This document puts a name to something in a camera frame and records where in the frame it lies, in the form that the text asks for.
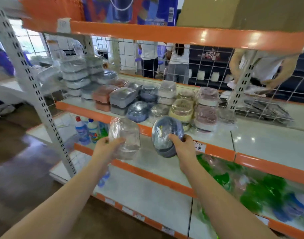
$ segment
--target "shelf label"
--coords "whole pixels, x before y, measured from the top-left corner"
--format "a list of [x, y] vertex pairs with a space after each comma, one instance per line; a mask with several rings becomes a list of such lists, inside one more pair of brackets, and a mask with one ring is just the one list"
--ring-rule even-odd
[[114, 201], [114, 200], [111, 200], [111, 199], [105, 198], [105, 199], [104, 199], [104, 201], [105, 201], [107, 204], [110, 204], [110, 205], [115, 206], [115, 201]]
[[125, 206], [122, 206], [122, 210], [129, 215], [133, 215], [133, 211], [129, 208], [126, 208]]
[[58, 33], [71, 33], [70, 19], [71, 19], [70, 17], [58, 19], [58, 25], [57, 25]]
[[165, 233], [171, 235], [172, 237], [173, 237], [174, 234], [175, 234], [175, 231], [174, 231], [174, 230], [172, 230], [172, 229], [170, 229], [170, 228], [168, 228], [168, 227], [166, 227], [166, 226], [162, 226], [162, 232], [165, 232]]
[[144, 221], [144, 220], [145, 220], [145, 217], [142, 216], [142, 215], [140, 215], [140, 214], [138, 214], [138, 213], [134, 214], [134, 217], [135, 217], [136, 219], [139, 219], [140, 221]]
[[201, 153], [205, 153], [206, 144], [194, 141], [195, 150]]
[[262, 223], [268, 226], [269, 220], [267, 218], [261, 217], [259, 215], [255, 215]]

